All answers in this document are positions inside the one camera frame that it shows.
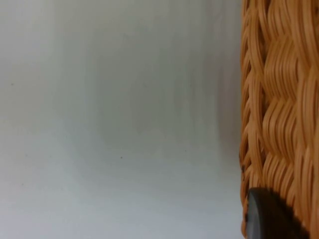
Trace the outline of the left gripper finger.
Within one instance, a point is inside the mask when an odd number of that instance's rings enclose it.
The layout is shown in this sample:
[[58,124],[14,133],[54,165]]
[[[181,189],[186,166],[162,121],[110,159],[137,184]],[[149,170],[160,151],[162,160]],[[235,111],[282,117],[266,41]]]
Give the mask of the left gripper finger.
[[251,188],[245,216],[248,239],[308,239],[309,232],[294,216],[293,208],[266,188]]

